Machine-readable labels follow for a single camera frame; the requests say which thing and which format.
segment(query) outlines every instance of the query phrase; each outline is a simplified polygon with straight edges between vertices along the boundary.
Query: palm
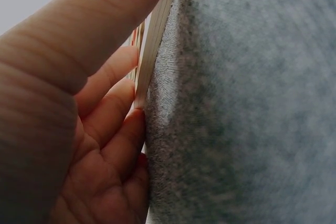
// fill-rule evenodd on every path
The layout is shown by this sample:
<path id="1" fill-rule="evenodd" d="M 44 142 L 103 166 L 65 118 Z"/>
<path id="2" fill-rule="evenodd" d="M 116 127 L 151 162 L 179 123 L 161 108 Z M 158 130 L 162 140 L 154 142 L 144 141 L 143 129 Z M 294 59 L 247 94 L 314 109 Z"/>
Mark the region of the palm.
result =
<path id="1" fill-rule="evenodd" d="M 51 223 L 144 223 L 146 219 L 148 175 L 145 160 L 139 156 L 143 113 L 134 110 L 124 120 L 133 100 L 130 81 L 117 83 L 101 99 L 115 83 L 108 78 L 106 66 L 76 97 L 79 117 L 74 153 Z M 122 74 L 109 70 L 113 78 Z M 100 95 L 92 95 L 92 87 L 97 91 L 97 83 L 107 79 L 109 85 L 102 85 L 105 89 Z"/>

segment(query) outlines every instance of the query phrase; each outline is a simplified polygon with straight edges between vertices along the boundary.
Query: skin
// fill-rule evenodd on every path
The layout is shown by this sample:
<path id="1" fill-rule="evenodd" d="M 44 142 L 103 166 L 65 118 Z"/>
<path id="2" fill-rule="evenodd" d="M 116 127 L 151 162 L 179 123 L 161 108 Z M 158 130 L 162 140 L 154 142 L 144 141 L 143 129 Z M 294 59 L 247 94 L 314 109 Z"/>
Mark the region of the skin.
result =
<path id="1" fill-rule="evenodd" d="M 0 37 L 1 223 L 145 222 L 144 114 L 123 79 L 138 52 L 119 47 L 157 1 L 54 0 Z"/>

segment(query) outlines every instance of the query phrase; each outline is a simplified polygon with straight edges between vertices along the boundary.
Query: gray fabric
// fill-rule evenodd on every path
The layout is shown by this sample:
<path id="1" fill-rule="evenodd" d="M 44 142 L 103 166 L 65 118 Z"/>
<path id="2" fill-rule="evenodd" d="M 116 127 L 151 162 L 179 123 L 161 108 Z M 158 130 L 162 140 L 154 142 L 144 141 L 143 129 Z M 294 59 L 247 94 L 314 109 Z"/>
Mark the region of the gray fabric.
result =
<path id="1" fill-rule="evenodd" d="M 336 0 L 174 0 L 148 93 L 150 219 L 336 223 Z"/>

